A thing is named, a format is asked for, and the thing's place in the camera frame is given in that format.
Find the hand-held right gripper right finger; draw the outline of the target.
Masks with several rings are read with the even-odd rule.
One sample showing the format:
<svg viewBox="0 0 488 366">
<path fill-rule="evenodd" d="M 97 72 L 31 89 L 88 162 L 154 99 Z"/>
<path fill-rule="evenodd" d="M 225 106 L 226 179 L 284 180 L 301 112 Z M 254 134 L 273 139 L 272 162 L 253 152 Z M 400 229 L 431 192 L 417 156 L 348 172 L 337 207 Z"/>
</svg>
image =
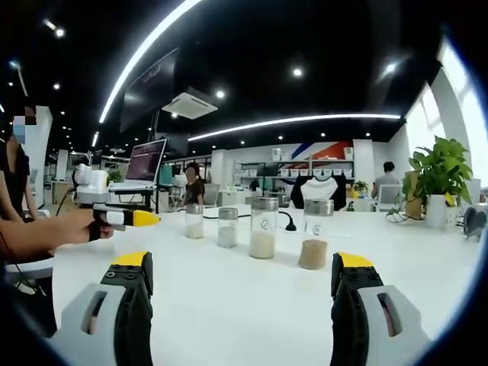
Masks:
<svg viewBox="0 0 488 366">
<path fill-rule="evenodd" d="M 414 365 L 431 345 L 418 309 L 364 257 L 333 255 L 331 297 L 331 365 Z"/>
</svg>

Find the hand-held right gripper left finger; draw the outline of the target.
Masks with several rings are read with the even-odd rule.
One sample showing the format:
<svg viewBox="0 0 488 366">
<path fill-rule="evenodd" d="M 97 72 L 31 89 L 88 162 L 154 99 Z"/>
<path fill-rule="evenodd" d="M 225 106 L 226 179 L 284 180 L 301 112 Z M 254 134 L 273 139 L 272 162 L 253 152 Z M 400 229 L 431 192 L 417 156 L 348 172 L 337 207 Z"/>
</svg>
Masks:
<svg viewBox="0 0 488 366">
<path fill-rule="evenodd" d="M 152 365 L 152 295 L 152 253 L 119 256 L 62 311 L 47 342 L 68 365 Z"/>
</svg>

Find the person's left hand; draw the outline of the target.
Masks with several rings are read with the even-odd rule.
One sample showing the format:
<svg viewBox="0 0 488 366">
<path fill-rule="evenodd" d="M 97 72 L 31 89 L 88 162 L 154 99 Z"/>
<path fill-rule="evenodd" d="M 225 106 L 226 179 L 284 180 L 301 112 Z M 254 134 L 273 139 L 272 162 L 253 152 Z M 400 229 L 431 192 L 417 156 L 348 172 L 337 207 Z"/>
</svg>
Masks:
<svg viewBox="0 0 488 366">
<path fill-rule="evenodd" d="M 110 239 L 114 228 L 106 223 L 104 215 L 92 209 L 77 209 L 67 214 L 66 240 L 70 244 L 81 244 L 98 239 Z"/>
</svg>

